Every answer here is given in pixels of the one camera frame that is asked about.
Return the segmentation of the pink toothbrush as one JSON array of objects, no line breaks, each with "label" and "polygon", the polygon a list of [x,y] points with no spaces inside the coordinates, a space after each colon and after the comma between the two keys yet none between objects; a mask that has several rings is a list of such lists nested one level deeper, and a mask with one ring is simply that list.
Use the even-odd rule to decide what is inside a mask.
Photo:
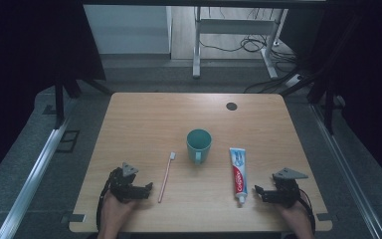
[{"label": "pink toothbrush", "polygon": [[171,165],[171,162],[175,159],[175,156],[176,156],[176,152],[171,151],[170,154],[169,154],[169,158],[168,158],[168,161],[167,161],[166,168],[165,168],[164,178],[163,178],[163,181],[162,181],[162,184],[161,184],[161,188],[160,188],[160,193],[159,193],[159,196],[158,196],[158,201],[157,201],[158,203],[162,202],[162,199],[163,199],[163,196],[164,196],[164,192],[165,192],[165,188],[166,188],[166,184],[167,184],[167,180],[168,180],[168,176],[169,176],[170,165]]}]

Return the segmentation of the aluminium rail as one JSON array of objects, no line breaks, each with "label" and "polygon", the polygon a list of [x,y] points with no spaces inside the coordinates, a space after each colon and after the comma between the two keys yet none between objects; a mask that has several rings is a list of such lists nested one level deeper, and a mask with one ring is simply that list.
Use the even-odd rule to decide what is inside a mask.
[{"label": "aluminium rail", "polygon": [[324,137],[326,145],[331,151],[332,157],[339,168],[342,177],[350,191],[350,194],[363,218],[367,229],[369,230],[373,239],[382,239],[382,224],[377,216],[377,213],[373,209],[370,201],[362,190],[355,174],[353,173],[345,155],[343,154],[336,138],[329,132],[324,124],[324,117],[318,106],[309,106],[315,121]]},{"label": "aluminium rail", "polygon": [[0,228],[0,239],[13,239],[21,222],[27,212],[28,207],[42,181],[42,178],[49,166],[49,163],[56,152],[57,146],[64,135],[71,120],[73,109],[78,104],[77,100],[69,100],[63,107],[65,118],[62,124],[53,129],[35,161],[23,187],[21,188],[15,202]]}]

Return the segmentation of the black metal stand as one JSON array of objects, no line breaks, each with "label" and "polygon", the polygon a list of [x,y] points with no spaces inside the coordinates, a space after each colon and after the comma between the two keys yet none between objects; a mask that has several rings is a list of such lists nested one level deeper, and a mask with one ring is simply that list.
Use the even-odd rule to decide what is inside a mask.
[{"label": "black metal stand", "polygon": [[[97,89],[98,91],[111,96],[113,91],[106,86],[98,83],[96,80],[85,79],[85,83]],[[77,99],[81,96],[82,90],[77,80],[58,78],[55,81],[55,108],[56,123],[55,129],[60,128],[65,121],[64,92],[67,92],[71,99]]]},{"label": "black metal stand", "polygon": [[337,109],[334,99],[334,88],[322,84],[314,84],[307,95],[307,100],[311,104],[318,104],[323,100],[323,125],[330,134],[334,134],[332,119],[333,111]]}]

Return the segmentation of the white red blue toothpaste tube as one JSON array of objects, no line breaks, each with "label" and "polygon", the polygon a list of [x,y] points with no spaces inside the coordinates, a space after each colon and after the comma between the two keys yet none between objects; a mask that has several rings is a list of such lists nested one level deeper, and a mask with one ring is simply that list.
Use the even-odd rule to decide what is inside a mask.
[{"label": "white red blue toothpaste tube", "polygon": [[247,178],[246,178],[246,151],[243,148],[230,148],[230,156],[233,168],[235,196],[241,205],[247,199]]}]

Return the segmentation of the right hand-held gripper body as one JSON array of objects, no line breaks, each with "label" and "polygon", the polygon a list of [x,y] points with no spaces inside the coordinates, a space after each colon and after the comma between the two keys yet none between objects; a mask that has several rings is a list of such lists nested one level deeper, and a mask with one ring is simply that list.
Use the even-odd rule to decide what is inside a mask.
[{"label": "right hand-held gripper body", "polygon": [[285,208],[292,207],[299,199],[298,179],[307,179],[307,175],[290,168],[283,168],[273,174],[276,191],[274,203],[281,204]]}]

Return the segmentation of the teal cup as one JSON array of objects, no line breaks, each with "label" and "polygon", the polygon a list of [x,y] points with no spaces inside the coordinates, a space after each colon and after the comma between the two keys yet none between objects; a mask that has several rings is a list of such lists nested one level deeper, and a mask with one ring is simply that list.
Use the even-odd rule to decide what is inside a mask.
[{"label": "teal cup", "polygon": [[202,128],[191,130],[186,136],[189,159],[195,164],[202,164],[208,157],[211,144],[211,134]]}]

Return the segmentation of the white power strip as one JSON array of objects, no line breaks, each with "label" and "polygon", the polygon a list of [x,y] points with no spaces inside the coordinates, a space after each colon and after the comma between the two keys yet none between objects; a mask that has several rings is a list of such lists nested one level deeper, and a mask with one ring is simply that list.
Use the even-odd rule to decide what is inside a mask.
[{"label": "white power strip", "polygon": [[303,76],[300,75],[300,74],[295,74],[293,77],[291,77],[287,82],[286,82],[286,86],[288,88],[291,88],[293,87],[294,85],[296,85],[297,83],[299,83],[301,80],[303,79]]}]

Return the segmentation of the person's left hand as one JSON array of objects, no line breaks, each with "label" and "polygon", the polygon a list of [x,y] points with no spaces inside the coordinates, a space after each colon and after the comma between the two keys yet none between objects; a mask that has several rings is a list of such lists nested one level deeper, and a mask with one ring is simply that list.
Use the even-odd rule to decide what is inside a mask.
[{"label": "person's left hand", "polygon": [[136,200],[119,202],[117,198],[108,191],[103,198],[103,207],[100,214],[100,231],[119,232],[136,205]]}]

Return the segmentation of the dark curtain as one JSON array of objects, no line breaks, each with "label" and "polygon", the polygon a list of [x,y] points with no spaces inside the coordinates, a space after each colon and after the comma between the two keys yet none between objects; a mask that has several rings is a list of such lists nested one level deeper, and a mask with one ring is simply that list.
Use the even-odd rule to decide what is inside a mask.
[{"label": "dark curtain", "polygon": [[0,163],[39,92],[104,78],[83,0],[0,0]]},{"label": "dark curtain", "polygon": [[291,8],[291,41],[310,83],[333,87],[342,116],[382,169],[382,0],[308,0]]}]

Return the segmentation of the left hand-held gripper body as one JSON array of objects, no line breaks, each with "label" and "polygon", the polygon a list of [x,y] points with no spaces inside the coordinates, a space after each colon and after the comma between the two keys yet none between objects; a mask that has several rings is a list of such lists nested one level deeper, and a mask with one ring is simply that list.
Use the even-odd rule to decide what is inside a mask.
[{"label": "left hand-held gripper body", "polygon": [[132,185],[138,169],[124,162],[109,175],[109,190],[119,202],[137,199],[137,189]]}]

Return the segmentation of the white metal desk frame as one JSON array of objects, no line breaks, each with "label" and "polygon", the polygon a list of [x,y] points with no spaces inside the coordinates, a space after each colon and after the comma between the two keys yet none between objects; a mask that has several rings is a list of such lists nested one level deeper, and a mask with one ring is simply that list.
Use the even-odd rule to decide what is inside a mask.
[{"label": "white metal desk frame", "polygon": [[201,53],[200,47],[202,43],[200,37],[202,35],[260,35],[266,37],[266,45],[259,50],[265,66],[271,79],[277,79],[278,74],[271,60],[271,52],[274,42],[278,39],[278,32],[282,24],[284,9],[272,9],[274,18],[272,20],[262,19],[216,19],[202,18],[202,9],[195,7],[194,23],[195,23],[195,43],[193,49],[193,77],[198,79],[201,76]]}]

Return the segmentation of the person's right hand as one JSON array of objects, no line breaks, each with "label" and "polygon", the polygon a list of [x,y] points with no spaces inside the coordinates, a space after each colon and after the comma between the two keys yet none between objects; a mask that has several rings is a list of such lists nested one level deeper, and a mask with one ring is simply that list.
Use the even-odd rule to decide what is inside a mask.
[{"label": "person's right hand", "polygon": [[299,201],[290,208],[285,208],[280,204],[276,204],[275,209],[279,212],[291,231],[296,232],[301,229],[307,231],[311,230],[311,224],[306,209]]}]

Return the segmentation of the white cabinet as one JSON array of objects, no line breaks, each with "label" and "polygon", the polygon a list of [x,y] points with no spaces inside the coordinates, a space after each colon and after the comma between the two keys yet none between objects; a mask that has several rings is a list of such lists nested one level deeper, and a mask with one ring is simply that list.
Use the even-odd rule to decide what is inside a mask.
[{"label": "white cabinet", "polygon": [[97,50],[104,55],[170,54],[170,6],[85,5]]}]

